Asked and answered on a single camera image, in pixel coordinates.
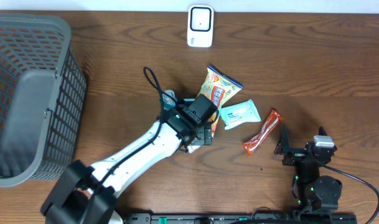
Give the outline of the yellow snack bag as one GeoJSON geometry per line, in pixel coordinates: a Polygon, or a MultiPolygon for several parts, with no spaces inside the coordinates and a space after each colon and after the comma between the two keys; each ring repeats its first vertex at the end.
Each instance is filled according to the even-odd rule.
{"type": "Polygon", "coordinates": [[[242,90],[243,85],[234,78],[223,74],[213,65],[209,65],[207,71],[207,77],[198,95],[206,96],[218,109],[208,120],[211,122],[211,135],[214,137],[222,106],[242,90]]]}

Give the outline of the orange snack bar wrapper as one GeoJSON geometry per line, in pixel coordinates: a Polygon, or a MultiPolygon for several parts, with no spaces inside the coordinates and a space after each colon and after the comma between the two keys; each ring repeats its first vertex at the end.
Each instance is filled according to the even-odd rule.
{"type": "Polygon", "coordinates": [[[249,141],[243,143],[245,152],[250,156],[254,153],[261,143],[266,139],[269,133],[283,121],[283,117],[275,109],[272,109],[266,121],[263,123],[260,132],[252,137],[249,141]]]}

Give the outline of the light green wet wipes pack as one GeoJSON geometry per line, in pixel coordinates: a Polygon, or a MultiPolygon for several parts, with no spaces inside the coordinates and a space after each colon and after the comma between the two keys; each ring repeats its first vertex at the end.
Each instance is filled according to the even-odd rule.
{"type": "Polygon", "coordinates": [[[220,116],[225,123],[225,130],[233,129],[243,123],[257,123],[261,121],[253,100],[224,107],[221,109],[220,116]]]}

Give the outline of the teal mouthwash bottle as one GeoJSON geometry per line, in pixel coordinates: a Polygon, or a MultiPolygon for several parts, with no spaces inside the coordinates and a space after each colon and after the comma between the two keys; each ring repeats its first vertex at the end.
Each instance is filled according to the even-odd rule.
{"type": "Polygon", "coordinates": [[[177,104],[177,98],[175,97],[175,92],[173,90],[165,90],[162,94],[162,99],[165,110],[170,110],[177,104]]]}

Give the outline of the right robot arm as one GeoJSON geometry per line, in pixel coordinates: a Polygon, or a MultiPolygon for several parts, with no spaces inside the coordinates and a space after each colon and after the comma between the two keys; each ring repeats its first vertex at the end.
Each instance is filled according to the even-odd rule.
{"type": "Polygon", "coordinates": [[[323,127],[318,135],[302,148],[290,146],[288,132],[282,127],[275,154],[283,156],[284,166],[295,167],[292,194],[299,206],[290,212],[290,218],[302,222],[332,223],[332,213],[338,209],[342,183],[328,175],[320,175],[319,168],[331,161],[337,150],[333,139],[323,127]]]}

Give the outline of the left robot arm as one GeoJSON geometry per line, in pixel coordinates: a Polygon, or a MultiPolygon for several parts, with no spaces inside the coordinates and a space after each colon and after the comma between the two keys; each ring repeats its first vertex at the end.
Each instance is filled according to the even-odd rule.
{"type": "Polygon", "coordinates": [[[206,134],[218,111],[204,95],[177,103],[140,138],[116,154],[86,166],[77,160],[62,173],[42,205],[46,223],[122,223],[115,210],[118,197],[155,163],[206,134]]]}

